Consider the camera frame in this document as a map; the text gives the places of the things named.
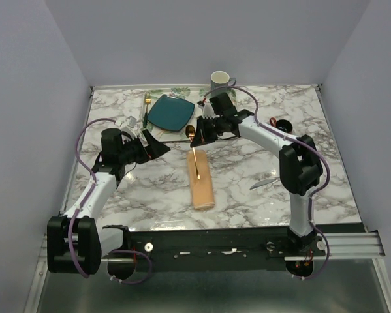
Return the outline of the gold spoon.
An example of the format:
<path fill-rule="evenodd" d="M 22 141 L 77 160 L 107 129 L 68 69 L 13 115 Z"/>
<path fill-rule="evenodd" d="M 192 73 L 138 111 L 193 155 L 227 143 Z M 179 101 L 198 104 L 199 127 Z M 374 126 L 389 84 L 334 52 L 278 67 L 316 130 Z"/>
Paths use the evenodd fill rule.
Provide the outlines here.
<path fill-rule="evenodd" d="M 187 125 L 185 127 L 185 135 L 189 138 L 190 142 L 193 141 L 193 139 L 195 137 L 195 128 L 194 128 L 193 125 Z M 196 178 L 198 180 L 200 180 L 200 172 L 198 170 L 198 162 L 197 162 L 197 159 L 196 159 L 195 148 L 193 147 L 192 150 L 193 150 L 193 158 L 194 158 L 194 163 L 195 163 Z"/>

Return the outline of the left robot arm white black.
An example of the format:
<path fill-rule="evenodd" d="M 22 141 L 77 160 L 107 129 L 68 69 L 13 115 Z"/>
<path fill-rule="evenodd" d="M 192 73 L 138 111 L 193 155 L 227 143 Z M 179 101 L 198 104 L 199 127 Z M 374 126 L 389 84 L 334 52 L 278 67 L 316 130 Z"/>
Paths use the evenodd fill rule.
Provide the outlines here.
<path fill-rule="evenodd" d="M 85 190 L 62 216 L 53 216 L 47 224 L 47 262 L 52 273 L 78 273 L 84 277 L 95 274 L 101 259 L 109 253 L 125 257 L 131 242 L 124 237 L 125 226 L 105 226 L 98 230 L 97 219 L 126 175 L 129 164 L 145 164 L 155 160 L 170 148 L 158 142 L 147 130 L 145 142 L 118 128 L 101 133 L 101 152 L 92 169 Z"/>

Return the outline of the silver table knife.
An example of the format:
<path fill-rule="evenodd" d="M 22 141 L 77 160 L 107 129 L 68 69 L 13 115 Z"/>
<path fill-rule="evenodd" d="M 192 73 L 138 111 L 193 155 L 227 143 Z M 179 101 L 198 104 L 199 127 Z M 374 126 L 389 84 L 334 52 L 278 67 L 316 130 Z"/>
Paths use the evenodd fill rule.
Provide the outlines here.
<path fill-rule="evenodd" d="M 250 187 L 250 190 L 255 190 L 255 189 L 258 189 L 262 186 L 266 186 L 266 185 L 269 185 L 269 184 L 272 184 L 274 182 L 278 181 L 278 179 L 276 178 L 273 178 L 273 179 L 265 179 L 265 180 L 262 180 L 262 181 L 259 181 L 257 183 L 255 183 L 254 185 L 252 185 Z"/>

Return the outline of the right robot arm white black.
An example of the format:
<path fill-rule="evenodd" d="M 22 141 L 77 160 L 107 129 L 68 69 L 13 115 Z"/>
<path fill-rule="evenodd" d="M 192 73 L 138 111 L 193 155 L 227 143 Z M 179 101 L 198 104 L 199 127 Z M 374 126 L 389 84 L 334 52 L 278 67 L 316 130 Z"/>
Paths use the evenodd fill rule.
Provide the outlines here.
<path fill-rule="evenodd" d="M 311 217 L 311 194 L 320 183 L 322 162 L 313 139 L 296 137 L 262 124 L 257 113 L 237 110 L 226 93 L 210 98 L 211 117 L 198 116 L 191 147 L 215 142 L 231 133 L 271 152 L 279 160 L 279 180 L 290 195 L 287 249 L 296 256 L 309 250 L 316 236 Z"/>

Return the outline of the orange cloth napkin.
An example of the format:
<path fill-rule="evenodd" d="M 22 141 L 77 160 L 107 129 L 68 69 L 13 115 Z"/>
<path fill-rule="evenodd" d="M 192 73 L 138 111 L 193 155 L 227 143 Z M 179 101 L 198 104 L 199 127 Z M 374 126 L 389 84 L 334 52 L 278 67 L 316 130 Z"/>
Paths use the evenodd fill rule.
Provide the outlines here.
<path fill-rule="evenodd" d="M 215 206 L 213 183 L 206 152 L 195 151 L 197 168 L 200 178 L 196 174 L 195 158 L 192 151 L 187 153 L 187 166 L 189 174 L 189 186 L 191 189 L 191 200 L 196 210 L 207 210 Z"/>

